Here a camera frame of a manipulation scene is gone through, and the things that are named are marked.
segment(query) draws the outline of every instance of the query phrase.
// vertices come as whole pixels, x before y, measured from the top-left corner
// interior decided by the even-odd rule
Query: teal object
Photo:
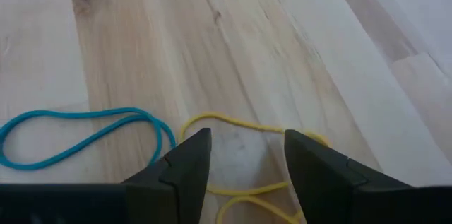
[[[31,118],[36,117],[56,117],[56,118],[62,118],[62,119],[91,119],[91,118],[100,118],[100,117],[108,117],[116,114],[126,114],[126,113],[134,113],[133,115],[130,115],[128,117],[122,118],[118,121],[116,121],[113,124],[110,124],[109,126],[99,130],[92,136],[89,136],[87,139],[84,139],[80,143],[77,143],[76,145],[72,146],[71,148],[63,151],[62,153],[56,154],[55,156],[52,156],[46,160],[39,161],[37,163],[32,164],[21,164],[21,163],[15,163],[13,161],[10,161],[4,153],[4,143],[6,140],[6,137],[8,136],[9,132],[11,132],[12,129],[14,129],[16,126],[18,126],[21,122],[24,122]],[[157,134],[157,147],[153,153],[152,158],[150,159],[150,164],[154,163],[160,156],[160,151],[162,150],[162,132],[161,129],[168,135],[169,138],[169,144],[171,145],[171,148],[176,147],[176,138],[174,137],[174,134],[172,133],[172,130],[166,123],[162,122],[161,120],[155,118],[153,115],[151,115],[149,112],[146,112],[145,110],[141,110],[136,107],[121,107],[111,110],[104,110],[99,112],[54,112],[54,111],[48,111],[48,110],[35,110],[23,113],[15,118],[13,118],[11,121],[6,123],[0,128],[0,164],[4,165],[6,167],[13,168],[15,170],[39,170],[42,168],[49,167],[50,165],[56,164],[62,160],[64,160],[67,157],[72,156],[73,154],[77,153],[78,151],[81,151],[86,146],[89,146],[92,142],[98,140],[99,138],[102,138],[103,136],[107,135],[108,133],[114,131],[115,129],[118,129],[119,127],[131,123],[131,122],[137,122],[137,121],[147,121],[150,122],[155,129],[155,133]]]

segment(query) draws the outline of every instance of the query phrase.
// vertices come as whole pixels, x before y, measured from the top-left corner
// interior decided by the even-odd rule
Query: wooden floor
[[[178,132],[219,111],[317,131],[412,185],[450,184],[451,15],[451,0],[0,0],[0,124],[35,109],[137,106]],[[31,121],[6,154],[41,160],[112,120]],[[213,128],[210,182],[288,179],[281,135],[214,121],[189,133],[203,126]],[[0,181],[120,182],[154,146],[152,128],[134,124],[46,170],[0,167]],[[295,213],[291,195],[264,199]],[[207,194],[201,222],[226,201]],[[248,204],[225,222],[284,223]]]

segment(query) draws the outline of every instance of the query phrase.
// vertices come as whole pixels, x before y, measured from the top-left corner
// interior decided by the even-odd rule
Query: blue rope
[[[21,122],[24,122],[28,119],[42,116],[57,117],[62,119],[87,119],[87,118],[107,117],[125,113],[135,113],[135,115],[122,118],[119,121],[116,121],[115,123],[106,126],[105,128],[99,130],[92,136],[89,136],[87,139],[84,139],[80,143],[77,143],[76,145],[63,151],[62,153],[56,154],[55,156],[52,156],[46,160],[32,164],[21,164],[10,161],[4,154],[4,143],[9,132],[11,132],[11,130],[14,129],[14,127],[18,126]],[[64,160],[65,158],[77,153],[78,151],[81,151],[86,146],[90,145],[92,142],[98,140],[99,138],[102,138],[103,136],[118,129],[119,127],[137,121],[150,122],[154,126],[155,133],[157,134],[157,147],[152,158],[150,159],[149,164],[154,163],[159,158],[160,151],[162,150],[162,132],[160,129],[163,129],[163,131],[165,131],[165,133],[168,135],[171,148],[176,147],[176,139],[168,125],[166,125],[166,123],[164,123],[163,121],[155,118],[149,112],[138,109],[136,107],[121,107],[99,112],[54,112],[47,110],[35,110],[26,112],[13,118],[11,121],[9,121],[5,125],[3,125],[3,127],[0,128],[0,164],[16,170],[38,170],[46,168],[49,167],[50,165],[53,165]]]

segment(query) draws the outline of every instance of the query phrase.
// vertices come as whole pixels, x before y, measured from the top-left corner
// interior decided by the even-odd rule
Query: yellow rope
[[[259,131],[270,131],[275,133],[284,134],[284,129],[279,127],[273,127],[273,126],[265,126],[260,124],[254,124],[251,122],[243,122],[238,119],[234,119],[231,117],[228,117],[226,115],[217,113],[217,112],[205,112],[200,115],[196,115],[195,117],[192,117],[189,121],[187,121],[181,128],[180,135],[178,138],[179,143],[185,140],[185,132],[186,130],[195,122],[201,120],[201,119],[219,119],[221,121],[242,126],[248,129],[255,129]],[[322,143],[325,146],[331,147],[331,144],[329,143],[328,139],[326,137],[316,134],[312,131],[305,131],[305,135],[308,137],[318,141],[319,143]],[[214,187],[212,185],[207,185],[207,191],[213,194],[223,195],[223,196],[233,196],[224,206],[220,208],[217,214],[217,224],[222,224],[222,217],[225,214],[226,210],[231,207],[233,204],[248,201],[254,204],[257,204],[259,206],[262,206],[263,208],[269,210],[270,212],[274,213],[277,216],[280,216],[281,218],[285,219],[290,224],[296,224],[299,223],[299,220],[302,218],[302,212],[299,211],[297,214],[295,214],[293,217],[287,215],[284,213],[280,208],[274,206],[273,204],[270,204],[268,202],[265,202],[262,199],[258,199],[255,196],[257,194],[263,194],[270,191],[274,191],[276,189],[282,189],[287,187],[289,184],[287,182],[278,182],[276,184],[267,185],[264,187],[256,188],[256,189],[247,189],[247,190],[231,190],[231,189],[219,189],[217,187]]]

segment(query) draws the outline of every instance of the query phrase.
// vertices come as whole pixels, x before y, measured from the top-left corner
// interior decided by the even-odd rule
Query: rope
[[[110,124],[109,126],[106,126],[105,128],[99,130],[92,136],[89,136],[88,138],[84,139],[80,143],[77,143],[76,145],[72,146],[71,148],[56,154],[46,160],[39,161],[36,163],[31,164],[22,164],[22,163],[15,163],[11,160],[9,160],[5,153],[4,153],[4,143],[6,140],[6,137],[8,134],[13,130],[16,126],[18,126],[20,123],[36,117],[56,117],[61,119],[90,119],[90,118],[100,118],[100,117],[108,117],[116,114],[126,114],[126,113],[134,113],[134,115],[130,115],[128,117],[122,118],[113,124]],[[174,135],[171,131],[171,129],[166,125],[166,123],[162,122],[161,120],[155,118],[153,115],[151,115],[149,112],[146,112],[144,110],[135,108],[135,107],[122,107],[122,108],[116,108],[111,110],[104,110],[99,112],[54,112],[54,111],[47,111],[47,110],[35,110],[26,112],[24,114],[21,114],[15,118],[13,118],[11,121],[6,123],[0,128],[0,164],[4,165],[6,167],[13,168],[15,170],[39,170],[42,168],[49,167],[50,165],[56,164],[67,157],[72,156],[73,154],[77,153],[78,151],[81,151],[86,146],[89,146],[92,142],[98,140],[99,138],[102,138],[103,136],[109,134],[110,132],[118,129],[119,127],[131,123],[131,122],[137,122],[137,121],[147,121],[150,122],[155,130],[155,133],[157,134],[157,147],[155,149],[155,152],[153,153],[152,158],[150,159],[150,164],[154,163],[160,156],[160,151],[162,150],[162,132],[165,131],[165,133],[169,137],[169,142],[172,148],[176,147],[176,139],[174,138]]]
[[[251,122],[243,122],[238,119],[234,119],[228,116],[225,116],[223,114],[217,113],[217,112],[206,112],[200,115],[196,115],[195,117],[192,117],[189,121],[187,121],[181,128],[180,135],[179,135],[179,143],[185,140],[185,132],[186,130],[194,123],[202,119],[218,119],[220,121],[227,122],[229,124],[233,124],[236,126],[241,126],[248,129],[255,129],[258,131],[270,131],[275,133],[284,134],[284,129],[279,127],[273,127],[273,126],[265,126],[260,124],[254,124]],[[312,131],[305,131],[305,135],[312,138],[313,140],[318,141],[319,143],[322,143],[325,146],[331,147],[330,142],[325,136],[322,136],[320,134],[316,134]],[[278,182],[275,184],[270,184],[264,187],[256,188],[256,189],[247,189],[247,190],[232,190],[232,189],[219,189],[211,184],[207,185],[207,191],[213,194],[223,195],[223,196],[233,196],[225,205],[223,205],[220,210],[217,213],[217,224],[222,224],[223,216],[228,208],[230,208],[232,205],[248,201],[253,204],[257,204],[266,210],[274,213],[277,216],[280,216],[282,219],[286,220],[290,224],[297,224],[299,223],[299,220],[302,218],[302,212],[297,212],[294,216],[289,216],[286,213],[284,213],[283,210],[278,208],[277,206],[270,204],[262,199],[259,199],[255,197],[254,195],[268,193],[271,191],[274,191],[276,189],[282,189],[285,187],[288,187],[289,184],[287,182]]]

